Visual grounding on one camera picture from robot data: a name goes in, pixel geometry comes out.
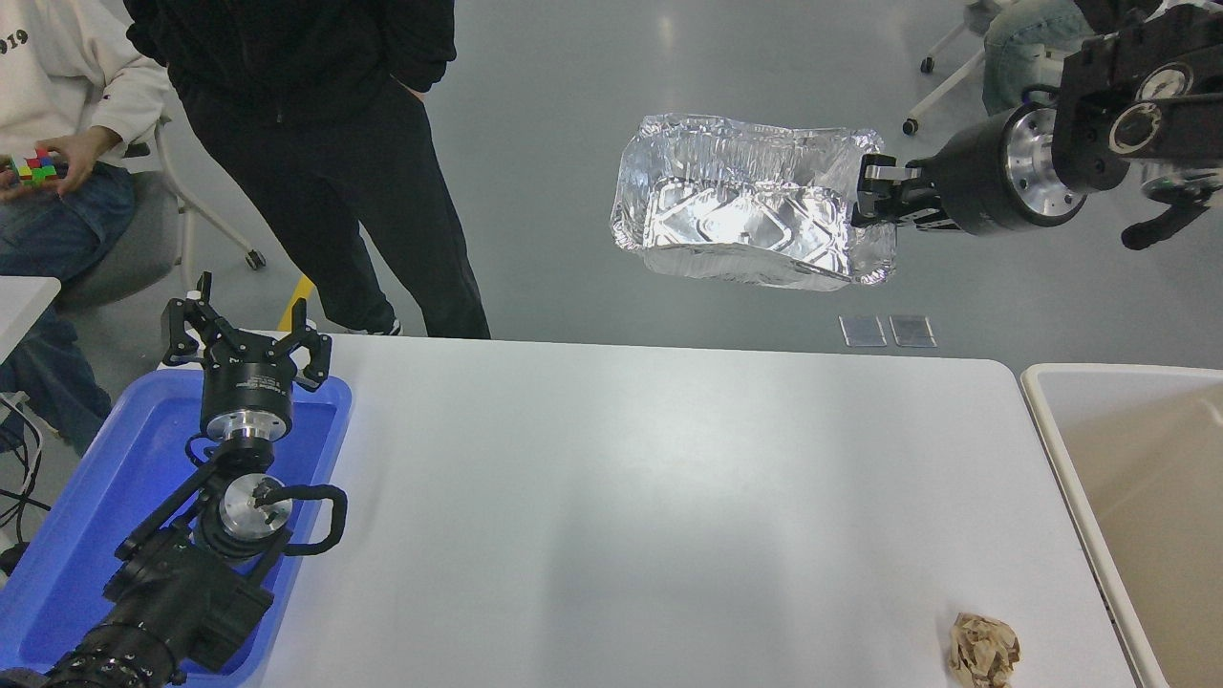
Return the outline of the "person's right hand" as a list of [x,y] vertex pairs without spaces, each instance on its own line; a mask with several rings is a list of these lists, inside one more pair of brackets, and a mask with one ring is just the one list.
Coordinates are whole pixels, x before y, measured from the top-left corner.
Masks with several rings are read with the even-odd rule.
[[1,163],[1,204],[11,204],[11,202],[26,199],[26,197],[31,197],[39,191],[42,188],[38,185],[22,182],[16,169],[13,169],[13,163]]

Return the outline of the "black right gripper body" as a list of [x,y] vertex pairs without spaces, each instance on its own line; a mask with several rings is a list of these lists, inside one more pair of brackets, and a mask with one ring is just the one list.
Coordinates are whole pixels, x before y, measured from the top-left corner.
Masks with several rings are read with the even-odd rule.
[[985,236],[1031,227],[1007,174],[1007,141],[1030,106],[992,115],[953,134],[939,152],[921,161],[942,209],[969,233]]

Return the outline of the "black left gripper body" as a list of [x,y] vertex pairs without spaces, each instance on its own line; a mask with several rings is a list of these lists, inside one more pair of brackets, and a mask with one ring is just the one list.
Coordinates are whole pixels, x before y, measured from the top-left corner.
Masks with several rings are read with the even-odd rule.
[[263,411],[290,422],[294,360],[269,356],[274,340],[265,335],[240,335],[236,343],[215,335],[205,343],[203,358],[202,422],[213,422],[237,411]]

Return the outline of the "person's left hand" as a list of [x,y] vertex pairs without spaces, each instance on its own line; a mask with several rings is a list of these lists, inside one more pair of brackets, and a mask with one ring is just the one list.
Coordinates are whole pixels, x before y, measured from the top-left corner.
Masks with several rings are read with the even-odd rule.
[[35,148],[46,149],[60,154],[67,161],[67,174],[56,183],[48,185],[57,196],[68,196],[82,187],[93,170],[95,163],[106,152],[111,152],[122,143],[122,136],[105,126],[91,126],[78,134],[53,137],[53,139],[35,141]]

